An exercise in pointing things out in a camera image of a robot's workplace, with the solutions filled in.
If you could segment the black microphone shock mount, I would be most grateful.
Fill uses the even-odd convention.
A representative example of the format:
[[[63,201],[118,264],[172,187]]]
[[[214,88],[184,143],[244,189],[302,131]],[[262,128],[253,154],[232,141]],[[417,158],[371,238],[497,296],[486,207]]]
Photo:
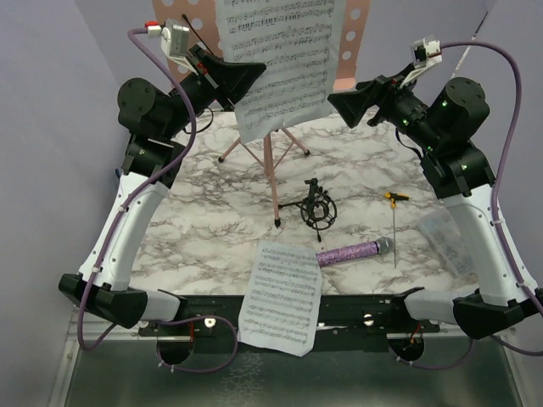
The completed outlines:
[[[316,178],[305,180],[305,184],[309,187],[305,198],[296,202],[279,204],[278,208],[297,207],[301,219],[316,232],[317,241],[321,243],[321,232],[326,231],[334,224],[338,216],[338,209],[336,203],[329,196],[328,190],[324,190]]]

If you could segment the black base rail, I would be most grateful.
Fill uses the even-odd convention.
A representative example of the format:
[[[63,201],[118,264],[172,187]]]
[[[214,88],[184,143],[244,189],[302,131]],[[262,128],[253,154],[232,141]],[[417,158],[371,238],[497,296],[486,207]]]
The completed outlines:
[[[440,332],[432,321],[413,319],[404,301],[407,293],[377,295],[324,295],[314,308],[317,313],[316,352],[354,351],[377,353],[388,348],[399,349],[404,358],[419,358],[423,339],[408,343],[413,332],[424,335]],[[225,353],[233,344],[231,329],[238,326],[242,309],[241,296],[187,296],[175,324],[151,322],[141,327],[142,337],[190,336],[200,353]],[[485,305],[479,293],[456,302],[460,328],[473,339],[482,339],[519,322],[523,311],[515,304],[508,307]],[[272,339],[297,342],[310,325],[310,308],[304,304],[273,306],[269,301],[251,306],[249,318],[256,331]]]

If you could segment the purple glitter microphone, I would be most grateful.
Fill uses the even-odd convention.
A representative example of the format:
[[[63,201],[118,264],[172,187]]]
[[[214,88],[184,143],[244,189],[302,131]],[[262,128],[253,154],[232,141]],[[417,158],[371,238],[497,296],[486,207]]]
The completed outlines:
[[[321,267],[335,265],[355,259],[365,259],[379,254],[388,254],[395,249],[394,241],[389,237],[380,237],[377,240],[357,243],[342,248],[320,252],[316,259]]]

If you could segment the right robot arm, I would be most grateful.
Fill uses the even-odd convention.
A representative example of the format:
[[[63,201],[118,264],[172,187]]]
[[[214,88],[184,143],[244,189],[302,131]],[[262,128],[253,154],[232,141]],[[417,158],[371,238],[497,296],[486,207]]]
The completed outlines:
[[[350,128],[378,107],[369,126],[389,122],[424,150],[423,174],[456,222],[479,286],[469,294],[417,290],[390,310],[389,320],[401,332],[433,320],[457,325],[472,339],[491,336],[536,314],[542,290],[500,216],[490,164],[470,140],[490,107],[483,88],[468,78],[449,80],[430,106],[411,86],[402,86],[401,78],[379,76],[328,100]]]

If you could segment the sheet music page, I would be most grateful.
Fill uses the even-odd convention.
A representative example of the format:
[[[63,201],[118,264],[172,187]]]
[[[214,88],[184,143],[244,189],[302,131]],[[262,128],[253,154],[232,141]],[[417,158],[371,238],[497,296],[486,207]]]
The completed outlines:
[[[334,0],[216,2],[224,59],[266,65],[235,105],[242,142],[331,113],[345,10]]]
[[[259,242],[238,315],[238,341],[305,356],[314,346],[321,295],[313,249]]]

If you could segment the pink music stand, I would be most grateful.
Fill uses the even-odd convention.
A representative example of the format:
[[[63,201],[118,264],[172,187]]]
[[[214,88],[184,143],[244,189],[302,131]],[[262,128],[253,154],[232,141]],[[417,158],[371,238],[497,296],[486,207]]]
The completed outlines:
[[[271,133],[319,119],[327,96],[355,85],[368,1],[155,1],[158,21],[192,25],[192,43],[229,62],[260,62],[266,71],[237,103],[237,144],[264,142],[263,167],[278,162]]]

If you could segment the yellow handled screwdriver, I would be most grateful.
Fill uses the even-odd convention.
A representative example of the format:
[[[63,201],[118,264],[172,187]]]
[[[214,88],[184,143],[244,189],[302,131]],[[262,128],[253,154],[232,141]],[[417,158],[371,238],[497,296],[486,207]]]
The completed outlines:
[[[384,197],[389,200],[390,208],[392,210],[392,223],[393,223],[393,243],[394,243],[394,267],[397,266],[397,237],[396,237],[396,208],[398,202],[409,201],[411,198],[398,192],[386,192]]]

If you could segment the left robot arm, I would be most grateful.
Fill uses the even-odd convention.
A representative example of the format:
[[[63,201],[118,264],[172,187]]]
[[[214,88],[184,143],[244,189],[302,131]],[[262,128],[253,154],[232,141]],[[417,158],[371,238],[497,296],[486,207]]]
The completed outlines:
[[[59,291],[73,304],[117,326],[158,321],[165,332],[182,332],[188,315],[183,298],[130,286],[132,266],[148,224],[180,170],[186,147],[173,138],[190,124],[185,103],[200,115],[214,101],[232,109],[266,70],[263,63],[232,63],[199,46],[189,50],[194,71],[176,89],[162,92],[143,78],[118,91],[118,121],[130,133],[120,185],[97,242],[75,274],[64,274]]]

